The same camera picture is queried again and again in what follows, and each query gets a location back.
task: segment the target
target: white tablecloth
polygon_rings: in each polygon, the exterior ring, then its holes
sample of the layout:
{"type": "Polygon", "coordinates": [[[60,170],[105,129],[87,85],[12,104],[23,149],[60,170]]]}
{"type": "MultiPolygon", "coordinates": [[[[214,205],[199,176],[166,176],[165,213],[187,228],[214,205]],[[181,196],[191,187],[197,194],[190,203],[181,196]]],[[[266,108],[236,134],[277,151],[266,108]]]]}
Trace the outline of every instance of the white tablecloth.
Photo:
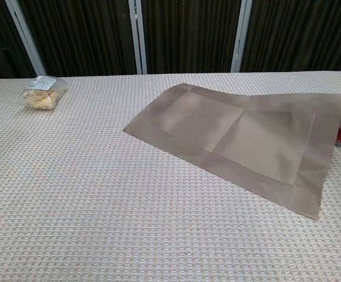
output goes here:
{"type": "Polygon", "coordinates": [[[341,72],[65,79],[49,111],[0,79],[0,280],[341,281],[341,147],[315,221],[122,132],[178,83],[341,93],[341,72]]]}

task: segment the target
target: plastic bag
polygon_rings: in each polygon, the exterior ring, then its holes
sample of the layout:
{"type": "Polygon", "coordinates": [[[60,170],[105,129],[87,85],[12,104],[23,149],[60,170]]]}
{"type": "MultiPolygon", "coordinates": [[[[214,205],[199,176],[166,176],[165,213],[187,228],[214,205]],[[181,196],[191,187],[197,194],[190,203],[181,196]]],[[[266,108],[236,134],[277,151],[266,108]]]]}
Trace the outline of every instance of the plastic bag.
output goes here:
{"type": "Polygon", "coordinates": [[[68,87],[62,78],[38,76],[24,89],[16,102],[34,109],[53,109],[68,87]]]}

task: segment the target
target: curtain pleat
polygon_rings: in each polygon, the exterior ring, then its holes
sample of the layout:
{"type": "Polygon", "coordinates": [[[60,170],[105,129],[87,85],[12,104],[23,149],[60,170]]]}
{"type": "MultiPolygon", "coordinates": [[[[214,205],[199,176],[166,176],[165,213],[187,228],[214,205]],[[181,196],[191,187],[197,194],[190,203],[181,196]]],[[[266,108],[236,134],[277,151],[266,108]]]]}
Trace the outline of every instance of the curtain pleat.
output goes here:
{"type": "Polygon", "coordinates": [[[142,0],[149,73],[230,72],[240,0],[142,0]]]}
{"type": "Polygon", "coordinates": [[[0,0],[0,41],[9,45],[8,50],[0,50],[0,78],[36,76],[4,0],[0,0]]]}
{"type": "Polygon", "coordinates": [[[19,0],[48,75],[136,73],[129,5],[122,0],[19,0]]]}
{"type": "Polygon", "coordinates": [[[341,71],[341,1],[253,1],[241,72],[283,71],[341,71]]]}

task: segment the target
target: dark curtain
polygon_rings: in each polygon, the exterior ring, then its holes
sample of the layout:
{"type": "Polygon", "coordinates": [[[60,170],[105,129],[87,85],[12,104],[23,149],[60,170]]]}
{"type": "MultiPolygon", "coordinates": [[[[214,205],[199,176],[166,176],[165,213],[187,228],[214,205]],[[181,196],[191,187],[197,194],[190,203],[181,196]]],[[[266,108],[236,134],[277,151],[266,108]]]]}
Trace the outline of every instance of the dark curtain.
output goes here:
{"type": "Polygon", "coordinates": [[[254,0],[241,72],[341,71],[341,1],[254,0]]]}
{"type": "Polygon", "coordinates": [[[127,0],[19,0],[48,75],[136,72],[127,0]]]}
{"type": "Polygon", "coordinates": [[[4,0],[0,0],[0,40],[9,45],[8,50],[0,50],[0,78],[36,76],[4,0]]]}
{"type": "Polygon", "coordinates": [[[142,0],[149,73],[230,72],[240,0],[142,0]]]}

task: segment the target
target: plastic-wrapped bread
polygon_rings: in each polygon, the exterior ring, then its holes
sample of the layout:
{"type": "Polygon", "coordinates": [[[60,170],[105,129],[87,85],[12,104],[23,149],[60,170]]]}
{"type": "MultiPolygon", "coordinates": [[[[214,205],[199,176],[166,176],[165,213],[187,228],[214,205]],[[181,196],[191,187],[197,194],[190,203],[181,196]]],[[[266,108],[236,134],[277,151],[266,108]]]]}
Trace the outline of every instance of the plastic-wrapped bread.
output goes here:
{"type": "Polygon", "coordinates": [[[16,100],[19,105],[34,109],[53,109],[68,89],[68,83],[54,76],[38,76],[16,100]]]}

